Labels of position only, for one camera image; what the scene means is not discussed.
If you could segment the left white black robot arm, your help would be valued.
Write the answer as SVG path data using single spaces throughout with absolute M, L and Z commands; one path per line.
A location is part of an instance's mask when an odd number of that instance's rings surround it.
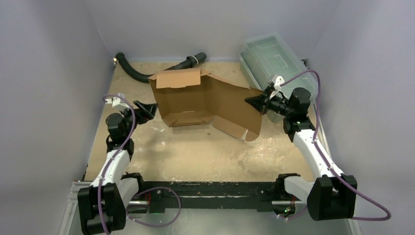
M 119 112 L 105 119 L 109 132 L 105 164 L 96 179 L 77 194 L 81 230 L 85 235 L 122 230 L 129 200 L 140 200 L 146 194 L 142 176 L 126 173 L 126 168 L 134 153 L 132 132 L 137 125 L 154 118 L 158 105 L 135 100 L 136 107 L 131 108 L 117 97 L 110 103 Z

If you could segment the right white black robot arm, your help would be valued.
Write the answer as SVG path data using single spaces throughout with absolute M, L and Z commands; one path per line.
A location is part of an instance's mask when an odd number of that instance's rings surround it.
M 245 102 L 262 115 L 273 111 L 283 115 L 283 129 L 297 147 L 312 170 L 315 181 L 305 181 L 298 174 L 284 174 L 277 178 L 276 196 L 287 199 L 294 196 L 307 206 L 310 217 L 315 221 L 349 219 L 354 215 L 357 181 L 344 173 L 327 158 L 317 127 L 313 125 L 308 108 L 311 93 L 305 88 L 295 88 L 289 98 L 272 95 L 269 86 L 259 96 L 249 97 Z

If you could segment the brown cardboard box sheet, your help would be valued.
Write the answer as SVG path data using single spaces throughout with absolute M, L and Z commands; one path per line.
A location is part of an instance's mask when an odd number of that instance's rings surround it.
M 260 134 L 262 115 L 245 99 L 260 95 L 261 90 L 200 68 L 165 70 L 148 81 L 160 116 L 169 127 L 211 124 L 248 142 Z

